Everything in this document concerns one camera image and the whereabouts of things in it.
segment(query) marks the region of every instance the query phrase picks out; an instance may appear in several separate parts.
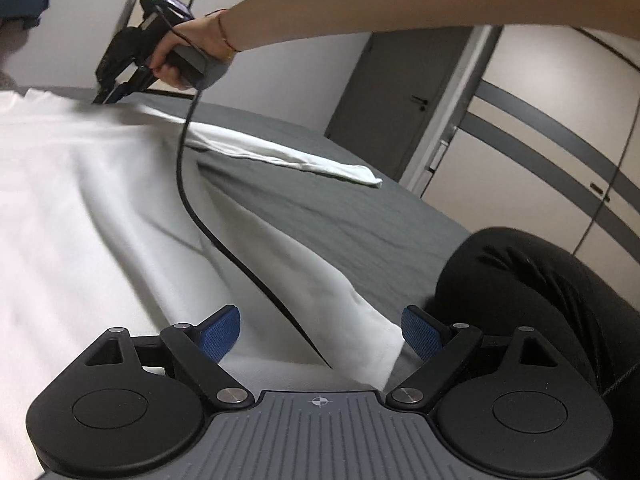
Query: white wardrobe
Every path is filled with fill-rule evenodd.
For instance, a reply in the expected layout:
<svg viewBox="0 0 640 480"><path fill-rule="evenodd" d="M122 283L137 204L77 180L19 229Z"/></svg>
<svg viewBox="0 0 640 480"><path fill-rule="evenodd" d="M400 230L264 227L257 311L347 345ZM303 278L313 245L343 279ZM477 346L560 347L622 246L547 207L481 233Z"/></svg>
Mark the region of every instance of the white wardrobe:
<svg viewBox="0 0 640 480"><path fill-rule="evenodd" d="M575 252L640 309L639 103L638 69L594 39L505 27L422 198Z"/></svg>

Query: gray bedsheet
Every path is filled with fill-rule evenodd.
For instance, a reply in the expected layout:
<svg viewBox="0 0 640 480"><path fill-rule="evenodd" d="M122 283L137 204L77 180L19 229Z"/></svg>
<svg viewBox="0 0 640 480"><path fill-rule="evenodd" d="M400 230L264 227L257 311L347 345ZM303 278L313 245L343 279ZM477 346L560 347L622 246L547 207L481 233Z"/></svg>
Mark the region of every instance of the gray bedsheet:
<svg viewBox="0 0 640 480"><path fill-rule="evenodd" d="M81 100L94 96L89 89L52 91ZM146 104L180 117L189 105L183 99L149 94L135 94L125 102ZM365 164L301 126L242 110L200 104L194 120L346 164ZM375 170L383 179L378 189L211 152L200 153L198 163L204 178L331 263L394 323L408 304L424 304L444 263L468 234ZM419 365L413 352L405 349L388 385L404 380Z"/></svg>

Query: black pants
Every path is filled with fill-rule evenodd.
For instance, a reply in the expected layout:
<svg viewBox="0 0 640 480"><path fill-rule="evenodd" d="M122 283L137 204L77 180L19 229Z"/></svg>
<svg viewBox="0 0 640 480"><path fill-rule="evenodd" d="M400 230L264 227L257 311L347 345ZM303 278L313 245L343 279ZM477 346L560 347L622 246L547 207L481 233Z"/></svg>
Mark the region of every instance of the black pants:
<svg viewBox="0 0 640 480"><path fill-rule="evenodd" d="M485 334L539 330L612 413L612 443L595 468L607 480L639 477L640 314L574 256L520 231L480 231L449 259L426 309Z"/></svg>

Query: crosshair logo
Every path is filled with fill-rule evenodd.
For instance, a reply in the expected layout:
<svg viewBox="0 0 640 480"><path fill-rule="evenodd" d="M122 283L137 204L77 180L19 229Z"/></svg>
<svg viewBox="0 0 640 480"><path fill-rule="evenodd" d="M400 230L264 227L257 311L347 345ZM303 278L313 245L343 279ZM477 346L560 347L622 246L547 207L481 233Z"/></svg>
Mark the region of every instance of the crosshair logo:
<svg viewBox="0 0 640 480"><path fill-rule="evenodd" d="M322 408L323 406L326 406L330 401L329 399L326 399L325 397L321 397L321 396L317 396L315 399L311 399L309 402L311 402L314 406L317 406L318 408Z"/></svg>

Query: wall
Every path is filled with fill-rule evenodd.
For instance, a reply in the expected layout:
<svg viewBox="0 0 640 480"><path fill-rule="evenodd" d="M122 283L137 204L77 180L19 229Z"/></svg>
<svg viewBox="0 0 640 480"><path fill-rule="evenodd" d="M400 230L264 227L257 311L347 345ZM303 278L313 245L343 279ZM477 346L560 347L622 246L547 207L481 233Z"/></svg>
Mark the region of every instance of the wall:
<svg viewBox="0 0 640 480"><path fill-rule="evenodd" d="M196 14L240 0L199 0ZM94 70L125 0L51 0L42 24L4 62L20 86L95 85ZM204 100L324 132L367 41L366 34L316 38L238 56Z"/></svg>

